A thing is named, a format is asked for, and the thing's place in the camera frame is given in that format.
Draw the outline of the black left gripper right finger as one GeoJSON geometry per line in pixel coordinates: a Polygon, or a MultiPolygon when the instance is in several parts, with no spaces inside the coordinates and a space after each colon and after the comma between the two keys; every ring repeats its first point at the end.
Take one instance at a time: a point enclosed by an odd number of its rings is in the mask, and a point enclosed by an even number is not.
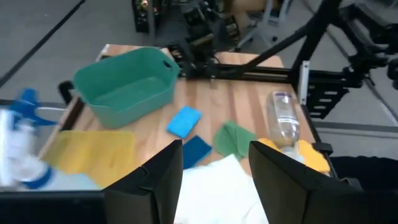
{"type": "Polygon", "coordinates": [[[259,142],[249,165],[269,224],[398,224],[398,190],[365,191],[355,178],[334,179],[259,142]]]}

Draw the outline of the green cloth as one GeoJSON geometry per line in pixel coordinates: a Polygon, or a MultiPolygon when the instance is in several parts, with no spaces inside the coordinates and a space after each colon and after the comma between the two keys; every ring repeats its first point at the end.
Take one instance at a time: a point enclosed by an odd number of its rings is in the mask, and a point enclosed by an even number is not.
{"type": "Polygon", "coordinates": [[[256,140],[254,133],[242,128],[234,121],[227,121],[217,130],[213,147],[221,155],[235,155],[240,160],[248,157],[249,143],[256,140]]]}

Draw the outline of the yellow cloth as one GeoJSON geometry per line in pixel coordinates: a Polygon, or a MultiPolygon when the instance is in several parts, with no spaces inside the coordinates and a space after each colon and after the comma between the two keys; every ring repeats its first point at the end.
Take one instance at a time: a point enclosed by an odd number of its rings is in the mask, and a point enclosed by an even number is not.
{"type": "Polygon", "coordinates": [[[279,149],[270,139],[260,138],[258,141],[318,172],[329,173],[330,171],[327,160],[309,142],[298,140],[294,147],[285,146],[279,149]]]}

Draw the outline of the light blue sponge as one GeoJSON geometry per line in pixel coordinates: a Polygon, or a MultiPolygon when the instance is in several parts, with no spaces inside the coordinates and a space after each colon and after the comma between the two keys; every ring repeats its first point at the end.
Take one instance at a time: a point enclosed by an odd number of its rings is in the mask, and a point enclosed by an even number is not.
{"type": "Polygon", "coordinates": [[[167,131],[181,139],[185,139],[200,120],[201,116],[202,112],[194,108],[184,106],[170,120],[170,123],[167,125],[167,131]]]}

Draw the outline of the white cloth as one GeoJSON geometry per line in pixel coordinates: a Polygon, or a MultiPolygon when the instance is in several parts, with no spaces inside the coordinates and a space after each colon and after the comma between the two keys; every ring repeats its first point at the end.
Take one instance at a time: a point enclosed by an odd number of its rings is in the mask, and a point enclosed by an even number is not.
{"type": "Polygon", "coordinates": [[[252,177],[230,155],[183,172],[174,224],[269,224],[252,177]]]}

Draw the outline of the teal plastic bin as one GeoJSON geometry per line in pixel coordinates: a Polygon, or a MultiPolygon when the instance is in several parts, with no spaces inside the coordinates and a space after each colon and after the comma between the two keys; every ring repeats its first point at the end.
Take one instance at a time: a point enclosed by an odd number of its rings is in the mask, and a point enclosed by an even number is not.
{"type": "Polygon", "coordinates": [[[121,128],[174,99],[179,65],[155,47],[140,47],[88,65],[73,86],[105,128],[121,128]]]}

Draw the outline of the dark blue sponge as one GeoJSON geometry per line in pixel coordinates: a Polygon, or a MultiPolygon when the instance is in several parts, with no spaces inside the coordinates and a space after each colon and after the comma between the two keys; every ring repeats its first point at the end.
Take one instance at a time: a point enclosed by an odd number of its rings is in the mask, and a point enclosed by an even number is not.
{"type": "Polygon", "coordinates": [[[212,150],[201,137],[194,136],[183,145],[183,168],[194,167],[198,162],[204,159],[212,150]]]}

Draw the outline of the black aluminium table frame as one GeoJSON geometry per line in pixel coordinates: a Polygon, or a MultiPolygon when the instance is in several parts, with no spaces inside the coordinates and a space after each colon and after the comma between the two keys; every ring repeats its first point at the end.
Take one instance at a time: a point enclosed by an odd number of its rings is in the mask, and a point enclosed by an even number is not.
{"type": "MultiPolygon", "coordinates": [[[[170,120],[188,106],[202,116],[183,142],[201,137],[212,150],[204,158],[210,163],[224,156],[213,147],[217,130],[223,123],[234,121],[260,138],[269,137],[267,97],[273,91],[292,95],[300,123],[299,140],[309,142],[330,166],[329,173],[344,178],[346,169],[330,157],[330,148],[323,144],[312,123],[324,118],[352,88],[363,85],[369,71],[387,67],[388,77],[398,80],[398,23],[388,23],[363,4],[340,6],[341,0],[324,0],[315,15],[293,35],[260,55],[234,52],[217,54],[221,63],[234,69],[229,79],[189,79],[182,69],[179,43],[160,49],[180,67],[171,103],[121,127],[105,128],[90,107],[81,99],[72,81],[59,86],[67,110],[59,129],[49,141],[49,147],[62,131],[128,131],[134,134],[138,167],[160,152],[170,142],[181,139],[167,131],[170,120]],[[349,66],[340,72],[311,70],[306,89],[306,103],[299,102],[299,73],[302,64],[310,60],[328,26],[341,29],[356,48],[349,66]]],[[[109,45],[96,62],[143,46],[109,45]]]]}

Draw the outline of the spray bottle with blue trigger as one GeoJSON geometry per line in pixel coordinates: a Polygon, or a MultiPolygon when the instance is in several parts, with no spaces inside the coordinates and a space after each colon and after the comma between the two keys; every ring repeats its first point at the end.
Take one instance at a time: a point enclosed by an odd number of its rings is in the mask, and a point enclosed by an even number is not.
{"type": "Polygon", "coordinates": [[[35,154],[41,126],[54,121],[37,116],[35,89],[25,88],[11,105],[0,109],[0,192],[98,190],[84,174],[66,174],[35,154]]]}

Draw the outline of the yellow translucent plastic bin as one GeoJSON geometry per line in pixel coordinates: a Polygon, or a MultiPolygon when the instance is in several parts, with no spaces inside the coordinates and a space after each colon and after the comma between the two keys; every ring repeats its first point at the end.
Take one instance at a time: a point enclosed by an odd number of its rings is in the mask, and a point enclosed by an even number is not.
{"type": "Polygon", "coordinates": [[[62,131],[44,161],[67,174],[85,174],[103,188],[138,167],[134,134],[128,131],[62,131]]]}

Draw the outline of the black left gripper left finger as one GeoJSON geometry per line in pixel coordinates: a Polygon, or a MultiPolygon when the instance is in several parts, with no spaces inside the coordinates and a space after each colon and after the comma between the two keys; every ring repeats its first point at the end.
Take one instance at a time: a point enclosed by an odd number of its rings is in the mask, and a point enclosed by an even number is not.
{"type": "Polygon", "coordinates": [[[183,174],[183,144],[174,140],[104,189],[107,224],[173,224],[183,174]]]}

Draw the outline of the clear pump bottle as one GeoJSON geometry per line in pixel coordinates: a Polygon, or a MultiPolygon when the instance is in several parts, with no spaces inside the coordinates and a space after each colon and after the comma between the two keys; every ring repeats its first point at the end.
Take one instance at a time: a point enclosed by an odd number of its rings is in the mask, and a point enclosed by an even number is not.
{"type": "Polygon", "coordinates": [[[286,91],[273,91],[268,95],[266,105],[270,139],[283,154],[303,163],[299,150],[300,123],[292,95],[286,91]]]}

